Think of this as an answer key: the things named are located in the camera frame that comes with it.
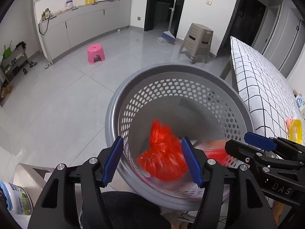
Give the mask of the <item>person's right hand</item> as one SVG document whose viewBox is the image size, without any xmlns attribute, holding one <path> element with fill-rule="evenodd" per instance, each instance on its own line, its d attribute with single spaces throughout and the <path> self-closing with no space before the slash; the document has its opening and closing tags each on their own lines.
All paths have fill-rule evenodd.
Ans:
<svg viewBox="0 0 305 229">
<path fill-rule="evenodd" d="M 280 217 L 284 210 L 284 204 L 278 201 L 273 201 L 272 205 L 272 215 L 274 217 L 274 220 L 276 222 L 276 225 L 278 226 L 280 224 Z"/>
</svg>

